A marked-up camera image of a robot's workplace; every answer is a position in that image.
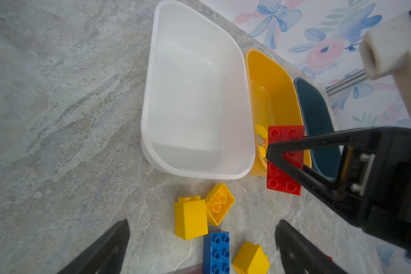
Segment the red brick long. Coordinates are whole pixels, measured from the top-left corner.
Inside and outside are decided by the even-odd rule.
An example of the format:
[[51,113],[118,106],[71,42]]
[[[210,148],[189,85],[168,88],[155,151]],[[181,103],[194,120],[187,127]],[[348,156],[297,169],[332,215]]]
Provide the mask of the red brick long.
[[[304,137],[304,126],[269,126],[268,127],[268,145],[285,142]],[[292,151],[284,154],[284,158],[296,167],[302,169],[304,164],[304,151]],[[301,185],[293,180],[285,172],[277,168],[273,163],[268,161],[267,170],[267,188],[292,195],[301,195]]]

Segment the yellow curved lego piece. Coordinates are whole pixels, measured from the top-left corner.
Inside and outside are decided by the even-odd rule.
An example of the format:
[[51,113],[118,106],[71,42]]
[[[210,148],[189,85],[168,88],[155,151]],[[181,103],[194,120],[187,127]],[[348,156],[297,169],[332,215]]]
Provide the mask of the yellow curved lego piece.
[[262,158],[265,158],[268,147],[268,131],[261,124],[257,124],[255,130],[259,153]]

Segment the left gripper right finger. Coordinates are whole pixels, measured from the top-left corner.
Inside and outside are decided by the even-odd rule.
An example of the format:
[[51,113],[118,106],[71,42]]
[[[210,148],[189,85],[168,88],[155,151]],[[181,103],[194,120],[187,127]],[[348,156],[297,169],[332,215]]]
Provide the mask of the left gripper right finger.
[[276,226],[275,242],[287,274],[345,273],[286,220],[280,220]]

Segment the yellow plastic bin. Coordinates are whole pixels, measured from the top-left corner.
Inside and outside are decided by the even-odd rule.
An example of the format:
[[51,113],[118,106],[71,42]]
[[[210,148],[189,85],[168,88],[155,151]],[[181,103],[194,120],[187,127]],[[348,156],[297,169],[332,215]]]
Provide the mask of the yellow plastic bin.
[[262,158],[256,140],[257,124],[264,126],[303,125],[295,86],[287,70],[257,49],[245,54],[250,89],[256,157],[250,175],[265,177],[267,160]]

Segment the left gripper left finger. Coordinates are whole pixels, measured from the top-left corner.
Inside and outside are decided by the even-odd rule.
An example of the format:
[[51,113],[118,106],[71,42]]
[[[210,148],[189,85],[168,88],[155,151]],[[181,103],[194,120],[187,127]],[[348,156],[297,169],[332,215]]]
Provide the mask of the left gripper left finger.
[[59,273],[119,274],[129,238],[128,221],[126,219],[118,221]]

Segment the dark teal plastic bin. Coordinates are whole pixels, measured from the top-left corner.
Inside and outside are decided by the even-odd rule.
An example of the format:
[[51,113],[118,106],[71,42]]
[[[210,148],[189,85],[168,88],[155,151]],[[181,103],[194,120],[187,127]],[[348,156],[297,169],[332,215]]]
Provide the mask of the dark teal plastic bin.
[[[333,133],[335,129],[331,116],[320,91],[300,77],[294,80],[294,86],[307,135]],[[341,152],[338,146],[312,149],[311,158],[314,170],[329,179],[336,177],[341,161]]]

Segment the white plastic bin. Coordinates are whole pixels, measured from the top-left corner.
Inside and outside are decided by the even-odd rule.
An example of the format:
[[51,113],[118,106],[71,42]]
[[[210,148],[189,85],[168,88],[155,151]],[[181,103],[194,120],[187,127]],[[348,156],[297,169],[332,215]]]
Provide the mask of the white plastic bin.
[[141,145],[157,170],[234,180],[255,161],[246,66],[236,41],[179,1],[155,9]]

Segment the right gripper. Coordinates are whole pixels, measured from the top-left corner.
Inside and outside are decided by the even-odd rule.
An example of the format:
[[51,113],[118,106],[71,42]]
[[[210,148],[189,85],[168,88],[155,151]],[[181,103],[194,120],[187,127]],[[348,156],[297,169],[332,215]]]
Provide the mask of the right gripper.
[[[405,249],[411,259],[411,129],[305,136],[302,127],[270,127],[269,134],[268,186],[291,182],[304,187],[350,224]],[[307,150],[333,152],[333,174],[305,165]]]

